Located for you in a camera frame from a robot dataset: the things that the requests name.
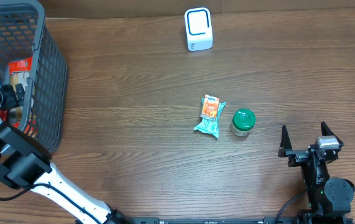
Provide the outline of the green lid jar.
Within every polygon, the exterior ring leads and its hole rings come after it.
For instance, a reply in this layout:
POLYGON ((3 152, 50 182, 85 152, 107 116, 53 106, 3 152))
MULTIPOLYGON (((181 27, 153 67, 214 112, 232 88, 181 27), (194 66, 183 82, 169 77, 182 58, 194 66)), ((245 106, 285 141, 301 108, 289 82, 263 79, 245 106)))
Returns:
POLYGON ((239 137, 250 134, 256 122, 256 116, 249 109, 239 109, 235 112, 230 124, 231 131, 239 137))

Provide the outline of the teal tissue packet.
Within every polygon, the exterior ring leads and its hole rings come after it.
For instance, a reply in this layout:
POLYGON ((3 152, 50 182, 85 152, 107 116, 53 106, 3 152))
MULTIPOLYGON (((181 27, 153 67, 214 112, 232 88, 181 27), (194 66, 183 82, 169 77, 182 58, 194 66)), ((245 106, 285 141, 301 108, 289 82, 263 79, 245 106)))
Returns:
POLYGON ((216 139, 219 138, 219 118, 225 108, 226 102, 219 103, 219 109, 216 120, 209 120, 200 117, 201 122, 194 127, 194 131, 199 131, 203 134, 210 134, 216 139))

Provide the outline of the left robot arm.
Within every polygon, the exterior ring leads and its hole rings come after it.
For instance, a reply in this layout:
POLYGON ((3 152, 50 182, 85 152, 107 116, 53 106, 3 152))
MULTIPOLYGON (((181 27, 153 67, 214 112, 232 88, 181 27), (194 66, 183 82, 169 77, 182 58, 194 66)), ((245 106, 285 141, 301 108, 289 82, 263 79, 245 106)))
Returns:
POLYGON ((132 223, 121 211, 68 180, 51 159, 50 152, 41 144, 0 118, 0 182, 19 191, 0 197, 0 201, 11 201, 32 191, 69 212, 76 223, 132 223))

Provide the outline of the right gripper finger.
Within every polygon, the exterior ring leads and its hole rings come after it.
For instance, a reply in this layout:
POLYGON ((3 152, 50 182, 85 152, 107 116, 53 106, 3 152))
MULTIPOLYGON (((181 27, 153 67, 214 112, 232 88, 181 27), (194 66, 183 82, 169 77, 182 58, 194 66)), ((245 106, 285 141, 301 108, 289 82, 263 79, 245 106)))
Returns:
POLYGON ((321 122, 321 133, 322 136, 334 136, 337 139, 339 145, 344 146, 342 140, 340 140, 340 138, 338 138, 337 135, 335 135, 335 133, 333 133, 332 130, 330 130, 330 128, 324 121, 321 122))
POLYGON ((282 126, 282 135, 280 141, 280 147, 278 150, 278 157, 288 157, 292 152, 292 145, 290 141, 290 137, 288 134, 288 130, 285 125, 282 126))

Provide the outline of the red snack package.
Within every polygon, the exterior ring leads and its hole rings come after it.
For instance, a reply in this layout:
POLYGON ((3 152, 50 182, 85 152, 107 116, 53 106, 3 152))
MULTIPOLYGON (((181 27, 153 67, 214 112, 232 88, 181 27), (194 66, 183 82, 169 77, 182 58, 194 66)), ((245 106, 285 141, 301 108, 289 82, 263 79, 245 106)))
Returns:
POLYGON ((0 110, 0 117, 3 121, 10 122, 15 128, 18 128, 22 120, 22 109, 25 97, 25 90, 28 86, 32 64, 32 57, 20 61, 9 63, 9 84, 15 92, 18 107, 9 110, 0 110))

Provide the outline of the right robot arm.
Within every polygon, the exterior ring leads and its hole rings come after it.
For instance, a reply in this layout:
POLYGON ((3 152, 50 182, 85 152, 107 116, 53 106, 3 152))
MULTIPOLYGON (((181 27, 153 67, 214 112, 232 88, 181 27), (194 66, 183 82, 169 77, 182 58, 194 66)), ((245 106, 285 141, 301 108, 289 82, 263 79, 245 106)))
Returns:
POLYGON ((328 173, 327 165, 339 158, 344 143, 328 127, 321 123, 322 136, 306 149, 293 150, 288 130, 282 126, 282 138, 278 157, 287 157, 289 167, 300 167, 305 189, 289 199, 279 210, 275 223, 352 223, 346 215, 351 211, 355 186, 348 179, 334 177, 328 173), (289 204, 307 195, 309 209, 302 209, 297 215, 282 217, 289 204))

